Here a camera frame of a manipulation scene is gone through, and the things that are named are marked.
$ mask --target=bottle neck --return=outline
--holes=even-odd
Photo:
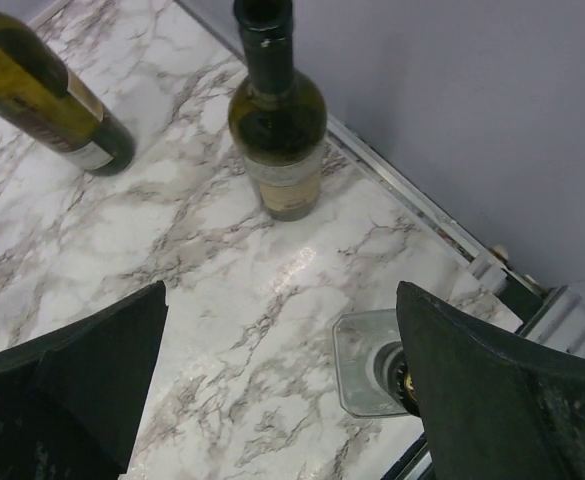
[[[248,77],[255,93],[272,99],[287,97],[295,85],[292,35],[276,39],[242,37]]]

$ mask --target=bottle label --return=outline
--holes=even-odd
[[[113,158],[94,142],[73,152],[65,153],[63,156],[83,170],[96,170],[107,165]]]
[[[324,147],[294,165],[276,167],[247,157],[245,168],[256,182],[263,203],[270,210],[285,212],[316,201],[321,185],[321,162]]]
[[[12,98],[12,101],[21,108],[21,111],[4,112],[3,116],[7,120],[18,125],[32,138],[35,138],[57,152],[65,154],[76,150],[76,145],[70,143],[71,141],[69,139],[64,138],[63,132],[58,126],[37,115],[36,111],[23,99],[15,96]]]
[[[94,115],[100,122],[103,120],[103,104],[101,100],[96,98],[90,89],[83,83],[76,74],[68,70],[68,93],[74,97],[74,99],[83,105],[88,112]]]
[[[317,170],[310,178],[298,185],[288,187],[273,187],[265,183],[259,183],[259,192],[263,197],[263,203],[275,212],[296,210],[305,205],[314,203],[319,197],[321,189],[321,171]]]

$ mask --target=upright wine bottle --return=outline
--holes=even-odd
[[[305,217],[319,198],[327,124],[319,89],[294,69],[292,0],[235,0],[248,76],[229,124],[267,212]]]
[[[22,22],[0,13],[0,116],[94,175],[134,156],[130,132]]]

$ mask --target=marble countertop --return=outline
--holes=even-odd
[[[155,280],[170,310],[125,478],[378,479],[422,432],[339,406],[330,327],[413,281],[514,329],[397,200],[339,151],[318,208],[261,210],[226,108],[244,68],[167,0],[73,0],[39,33],[139,139],[112,178],[0,120],[0,350]]]

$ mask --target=wall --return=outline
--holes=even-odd
[[[181,1],[236,39],[231,0]],[[332,113],[523,272],[585,285],[585,1],[295,9]]]

